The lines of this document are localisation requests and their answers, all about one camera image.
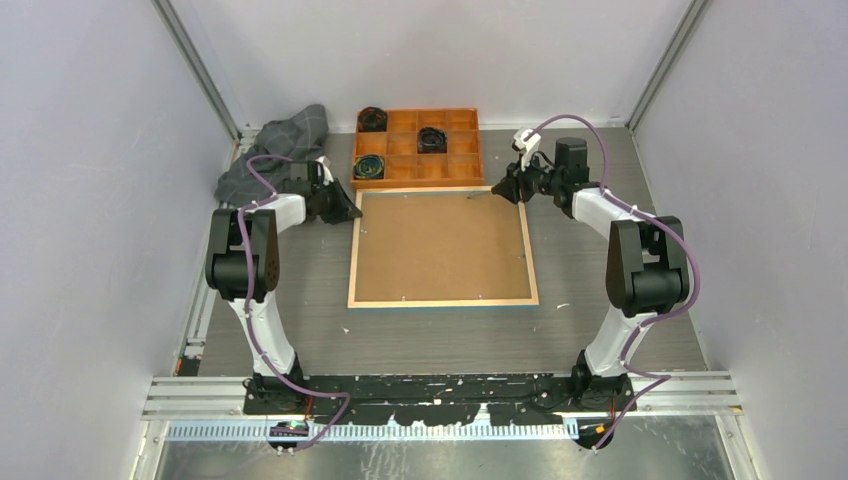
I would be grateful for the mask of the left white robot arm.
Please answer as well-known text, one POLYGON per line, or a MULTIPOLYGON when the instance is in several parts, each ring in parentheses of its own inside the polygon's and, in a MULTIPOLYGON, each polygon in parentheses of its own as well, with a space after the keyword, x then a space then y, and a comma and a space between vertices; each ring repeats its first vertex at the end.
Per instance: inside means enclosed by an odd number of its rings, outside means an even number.
POLYGON ((227 201, 214 211, 205 259, 207 285, 237 314, 252 355, 250 392, 268 396, 284 414, 298 412, 307 396, 298 355, 282 326, 276 301, 281 277, 279 236, 320 218, 331 225, 359 219, 361 210, 332 174, 327 157, 303 161, 307 175, 292 187, 277 187, 245 161, 260 192, 227 201))

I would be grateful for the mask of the black yellow screwdriver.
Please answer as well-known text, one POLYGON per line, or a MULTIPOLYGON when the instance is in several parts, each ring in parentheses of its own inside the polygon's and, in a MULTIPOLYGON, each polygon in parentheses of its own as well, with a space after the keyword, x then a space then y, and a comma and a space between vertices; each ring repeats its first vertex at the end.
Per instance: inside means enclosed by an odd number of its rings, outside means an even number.
POLYGON ((478 197, 488 197, 488 196, 491 196, 491 195, 492 195, 492 193, 489 190, 473 191, 473 192, 469 192, 466 195, 466 199, 475 199, 475 198, 478 198, 478 197))

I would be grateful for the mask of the blue picture frame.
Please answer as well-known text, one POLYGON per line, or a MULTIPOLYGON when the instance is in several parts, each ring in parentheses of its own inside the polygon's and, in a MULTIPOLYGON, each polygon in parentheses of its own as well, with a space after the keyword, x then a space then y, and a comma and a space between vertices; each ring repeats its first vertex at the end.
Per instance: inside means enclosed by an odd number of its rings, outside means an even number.
POLYGON ((535 307, 526 208, 477 187, 364 189, 354 222, 350 309, 535 307))

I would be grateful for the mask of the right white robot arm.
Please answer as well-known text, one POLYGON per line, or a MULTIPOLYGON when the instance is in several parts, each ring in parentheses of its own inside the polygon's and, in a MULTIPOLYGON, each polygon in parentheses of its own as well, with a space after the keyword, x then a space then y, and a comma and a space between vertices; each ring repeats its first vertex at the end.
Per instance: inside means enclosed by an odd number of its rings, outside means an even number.
POLYGON ((607 241, 605 288, 610 302, 602 325, 582 350, 566 392, 584 410, 596 410, 628 388, 627 366, 656 317, 668 314, 689 295, 688 260, 679 242, 682 224, 628 206, 589 179, 585 140, 557 140, 555 155, 539 149, 541 137, 525 129, 514 136, 517 161, 491 191, 513 204, 536 195, 552 198, 566 216, 607 241))

